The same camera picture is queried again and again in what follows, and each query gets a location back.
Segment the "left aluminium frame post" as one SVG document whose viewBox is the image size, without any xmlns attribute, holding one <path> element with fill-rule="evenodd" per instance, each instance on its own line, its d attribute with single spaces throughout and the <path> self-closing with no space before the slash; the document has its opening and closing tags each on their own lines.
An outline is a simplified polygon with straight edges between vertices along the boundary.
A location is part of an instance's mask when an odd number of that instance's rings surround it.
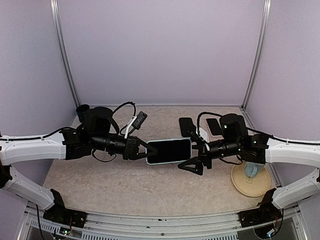
<svg viewBox="0 0 320 240">
<path fill-rule="evenodd" d="M 61 17 L 60 17 L 60 12 L 59 12 L 59 3 L 57 0 L 50 0 L 50 8 L 51 8 L 51 14 L 53 18 L 53 24 L 56 32 L 56 37 L 57 37 L 57 42 L 58 42 L 58 47 L 59 47 L 59 52 L 60 56 L 62 59 L 62 64 L 64 68 L 64 72 L 66 75 L 66 80 L 67 84 L 72 96 L 73 103 L 75 107 L 77 108 L 80 104 L 80 98 L 79 94 L 76 89 L 76 84 L 73 79 L 71 67 L 70 67 L 70 62 L 68 59 L 68 54 L 67 54 L 67 49 L 64 41 L 64 35 L 63 35 L 63 28 L 62 28 L 62 22 L 61 22 Z"/>
</svg>

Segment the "beige plate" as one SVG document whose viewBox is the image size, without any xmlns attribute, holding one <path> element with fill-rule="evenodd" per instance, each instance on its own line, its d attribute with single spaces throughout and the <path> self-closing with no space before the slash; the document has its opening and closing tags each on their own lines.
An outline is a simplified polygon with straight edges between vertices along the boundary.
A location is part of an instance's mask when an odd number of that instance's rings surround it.
<svg viewBox="0 0 320 240">
<path fill-rule="evenodd" d="M 271 176 L 264 167 L 256 176 L 249 177 L 245 174 L 244 163 L 232 167 L 231 181 L 241 194 L 251 198 L 263 196 L 271 187 Z"/>
</svg>

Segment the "black phone case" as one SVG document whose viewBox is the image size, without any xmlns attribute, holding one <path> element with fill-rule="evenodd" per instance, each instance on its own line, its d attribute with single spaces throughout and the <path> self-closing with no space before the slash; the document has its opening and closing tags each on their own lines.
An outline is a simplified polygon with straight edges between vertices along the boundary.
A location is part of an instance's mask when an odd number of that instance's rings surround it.
<svg viewBox="0 0 320 240">
<path fill-rule="evenodd" d="M 192 118 L 180 117 L 178 121 L 179 121 L 181 136 L 184 138 L 190 137 L 190 133 L 194 132 L 196 129 L 196 126 L 194 125 Z"/>
</svg>

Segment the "aluminium frame post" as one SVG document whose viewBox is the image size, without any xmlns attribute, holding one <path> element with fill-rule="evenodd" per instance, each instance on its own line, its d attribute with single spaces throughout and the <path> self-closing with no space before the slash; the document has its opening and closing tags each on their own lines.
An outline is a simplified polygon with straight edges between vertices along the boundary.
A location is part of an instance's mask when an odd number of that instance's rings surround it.
<svg viewBox="0 0 320 240">
<path fill-rule="evenodd" d="M 262 59 L 262 55 L 263 55 L 265 39 L 266 39 L 266 35 L 267 35 L 267 30 L 268 30 L 271 5 L 272 5 L 271 0 L 265 0 L 263 2 L 262 19 L 261 19 L 260 30 L 259 30 L 259 35 L 258 35 L 257 47 L 255 50 L 255 55 L 254 55 L 254 59 L 253 59 L 252 69 L 250 72 L 249 82 L 248 82 L 247 89 L 246 89 L 246 92 L 244 95 L 244 99 L 243 99 L 243 102 L 241 105 L 241 108 L 243 109 L 244 112 L 247 110 L 247 108 L 249 106 L 250 99 L 251 99 L 251 96 L 252 96 L 253 90 L 254 90 L 254 85 L 257 80 L 257 75 L 258 75 L 259 66 L 260 66 L 260 62 Z"/>
<path fill-rule="evenodd" d="M 79 94 L 76 89 L 76 84 L 73 79 L 71 67 L 70 67 L 70 62 L 68 59 L 68 54 L 67 54 L 67 49 L 64 41 L 64 35 L 63 35 L 63 28 L 62 28 L 62 22 L 61 22 L 61 17 L 60 17 L 60 12 L 59 12 L 59 3 L 57 0 L 50 0 L 50 8 L 51 8 L 51 14 L 53 18 L 53 24 L 56 32 L 56 37 L 57 37 L 57 42 L 58 42 L 58 47 L 59 47 L 59 52 L 60 56 L 62 59 L 62 64 L 64 68 L 64 72 L 66 75 L 66 80 L 67 84 L 72 96 L 73 103 L 75 107 L 77 108 L 80 104 L 80 98 Z"/>
</svg>

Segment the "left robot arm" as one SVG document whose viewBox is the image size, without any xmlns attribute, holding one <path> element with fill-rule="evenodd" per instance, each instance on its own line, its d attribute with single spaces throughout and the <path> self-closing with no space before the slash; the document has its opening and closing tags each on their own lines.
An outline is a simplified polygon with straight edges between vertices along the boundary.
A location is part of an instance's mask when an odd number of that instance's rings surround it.
<svg viewBox="0 0 320 240">
<path fill-rule="evenodd" d="M 44 218 L 55 222 L 73 219 L 60 193 L 44 188 L 21 175 L 13 164 L 35 160 L 77 160 L 95 151 L 121 155 L 124 160 L 153 157 L 157 150 L 136 136 L 120 135 L 114 111 L 83 104 L 76 109 L 80 126 L 62 127 L 47 135 L 0 138 L 0 187 L 27 199 L 44 210 Z"/>
</svg>

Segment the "light blue mug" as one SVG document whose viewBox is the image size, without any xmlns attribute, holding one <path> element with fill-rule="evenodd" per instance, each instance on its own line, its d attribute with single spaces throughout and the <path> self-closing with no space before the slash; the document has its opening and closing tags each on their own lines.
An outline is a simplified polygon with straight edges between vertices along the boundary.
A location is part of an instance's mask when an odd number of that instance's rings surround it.
<svg viewBox="0 0 320 240">
<path fill-rule="evenodd" d="M 246 162 L 244 166 L 244 173 L 249 178 L 254 178 L 263 168 L 264 164 Z"/>
</svg>

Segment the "black cylindrical cup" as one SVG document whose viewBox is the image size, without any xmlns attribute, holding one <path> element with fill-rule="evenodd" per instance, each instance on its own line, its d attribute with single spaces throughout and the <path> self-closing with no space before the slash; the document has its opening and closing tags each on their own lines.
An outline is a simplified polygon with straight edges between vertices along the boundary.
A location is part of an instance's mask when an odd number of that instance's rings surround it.
<svg viewBox="0 0 320 240">
<path fill-rule="evenodd" d="M 86 118 L 87 111 L 90 109 L 88 104 L 82 104 L 76 108 L 76 114 L 80 123 L 83 123 Z"/>
</svg>

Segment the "front aluminium rail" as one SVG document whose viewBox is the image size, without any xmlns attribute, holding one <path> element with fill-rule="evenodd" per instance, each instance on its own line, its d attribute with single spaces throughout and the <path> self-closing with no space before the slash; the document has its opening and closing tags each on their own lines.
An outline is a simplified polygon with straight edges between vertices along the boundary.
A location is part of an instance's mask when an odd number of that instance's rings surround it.
<svg viewBox="0 0 320 240">
<path fill-rule="evenodd" d="M 82 228 L 73 226 L 68 235 L 60 234 L 63 224 L 42 218 L 28 203 L 22 215 L 15 240 L 26 240 L 34 230 L 42 230 L 48 239 L 65 240 L 238 240 L 256 226 L 242 227 L 238 212 L 194 216 L 133 216 L 89 211 Z"/>
</svg>

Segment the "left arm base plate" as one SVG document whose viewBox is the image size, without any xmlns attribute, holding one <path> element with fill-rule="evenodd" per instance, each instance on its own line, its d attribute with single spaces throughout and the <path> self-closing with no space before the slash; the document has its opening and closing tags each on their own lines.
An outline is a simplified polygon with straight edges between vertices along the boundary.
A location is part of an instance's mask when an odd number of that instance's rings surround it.
<svg viewBox="0 0 320 240">
<path fill-rule="evenodd" d="M 68 225 L 76 228 L 84 228 L 87 219 L 87 213 L 73 209 L 54 209 L 46 210 L 43 218 L 62 225 Z"/>
</svg>

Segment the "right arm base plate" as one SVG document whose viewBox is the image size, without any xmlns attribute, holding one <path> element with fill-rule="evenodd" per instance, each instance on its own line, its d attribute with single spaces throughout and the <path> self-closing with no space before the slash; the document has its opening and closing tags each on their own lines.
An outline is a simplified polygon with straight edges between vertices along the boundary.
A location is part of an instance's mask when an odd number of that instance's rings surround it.
<svg viewBox="0 0 320 240">
<path fill-rule="evenodd" d="M 251 210 L 240 211 L 238 213 L 242 228 L 260 225 L 281 219 L 283 214 L 279 209 L 256 208 Z"/>
</svg>

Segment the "right aluminium frame post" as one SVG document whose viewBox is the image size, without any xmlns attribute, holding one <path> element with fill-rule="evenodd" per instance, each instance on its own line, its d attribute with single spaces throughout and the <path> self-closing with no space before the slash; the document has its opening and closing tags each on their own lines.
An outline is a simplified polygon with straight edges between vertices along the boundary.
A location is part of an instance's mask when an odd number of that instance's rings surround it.
<svg viewBox="0 0 320 240">
<path fill-rule="evenodd" d="M 271 5 L 272 5 L 271 0 L 265 0 L 263 2 L 262 19 L 261 19 L 260 30 L 259 30 L 259 35 L 258 35 L 257 47 L 255 50 L 255 55 L 254 55 L 254 59 L 253 59 L 252 69 L 250 72 L 249 82 L 248 82 L 247 89 L 246 89 L 246 92 L 244 95 L 244 99 L 243 99 L 243 102 L 241 105 L 241 108 L 243 109 L 244 112 L 247 110 L 247 108 L 249 106 L 250 99 L 251 99 L 251 96 L 252 96 L 253 90 L 254 90 L 254 85 L 257 80 L 257 75 L 258 75 L 259 66 L 260 66 L 260 62 L 262 59 L 262 55 L 263 55 L 265 39 L 266 39 L 266 35 L 267 35 L 267 30 L 268 30 Z"/>
</svg>

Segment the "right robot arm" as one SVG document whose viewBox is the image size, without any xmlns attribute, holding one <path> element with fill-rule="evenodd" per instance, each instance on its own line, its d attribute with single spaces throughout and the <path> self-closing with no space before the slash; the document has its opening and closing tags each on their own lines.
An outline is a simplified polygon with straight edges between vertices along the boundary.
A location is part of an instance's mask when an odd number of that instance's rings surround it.
<svg viewBox="0 0 320 240">
<path fill-rule="evenodd" d="M 315 167 L 307 176 L 279 188 L 268 190 L 258 207 L 239 212 L 242 227 L 271 222 L 284 216 L 284 208 L 294 202 L 307 199 L 320 192 L 320 143 L 302 142 L 277 138 L 256 130 L 249 135 L 241 115 L 229 113 L 214 118 L 210 123 L 213 136 L 222 139 L 208 142 L 200 134 L 200 125 L 193 124 L 189 117 L 179 118 L 182 136 L 195 144 L 197 156 L 178 164 L 178 168 L 199 176 L 204 168 L 211 169 L 214 159 L 236 156 L 241 162 L 265 165 L 266 163 L 289 163 Z"/>
</svg>

